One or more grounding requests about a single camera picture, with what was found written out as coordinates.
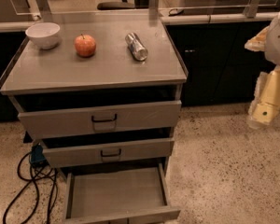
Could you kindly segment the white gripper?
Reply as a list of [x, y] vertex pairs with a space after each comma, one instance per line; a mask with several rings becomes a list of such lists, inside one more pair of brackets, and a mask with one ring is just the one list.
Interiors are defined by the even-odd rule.
[[[263, 28], [245, 43], [245, 48], [251, 51], [264, 51], [269, 27]], [[280, 65], [270, 74], [261, 72], [254, 100], [248, 109], [247, 124], [252, 129], [268, 126], [280, 111]]]

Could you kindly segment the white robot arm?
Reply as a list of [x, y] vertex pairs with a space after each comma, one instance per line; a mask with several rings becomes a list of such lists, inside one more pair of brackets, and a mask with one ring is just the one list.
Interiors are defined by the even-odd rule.
[[254, 129], [269, 125], [280, 112], [280, 11], [270, 25], [245, 43], [251, 51], [263, 51], [275, 64], [270, 73], [261, 72], [254, 91], [247, 124]]

